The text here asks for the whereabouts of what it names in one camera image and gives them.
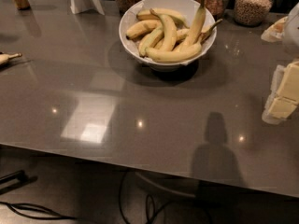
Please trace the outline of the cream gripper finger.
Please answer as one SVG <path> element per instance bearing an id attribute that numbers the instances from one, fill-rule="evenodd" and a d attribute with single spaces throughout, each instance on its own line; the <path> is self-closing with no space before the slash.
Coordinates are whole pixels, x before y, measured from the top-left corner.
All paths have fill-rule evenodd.
<path id="1" fill-rule="evenodd" d="M 264 106 L 262 120 L 268 124 L 278 125 L 285 121 L 296 107 L 297 104 L 291 100 L 270 95 Z"/>

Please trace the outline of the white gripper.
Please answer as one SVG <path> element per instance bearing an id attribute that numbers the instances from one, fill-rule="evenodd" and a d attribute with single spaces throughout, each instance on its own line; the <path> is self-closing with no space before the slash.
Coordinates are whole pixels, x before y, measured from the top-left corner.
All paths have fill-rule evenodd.
<path id="1" fill-rule="evenodd" d="M 299 49 L 299 3 L 288 14 L 282 44 L 284 49 Z M 277 66 L 272 78 L 271 92 L 295 103 L 299 102 L 299 62 Z"/>

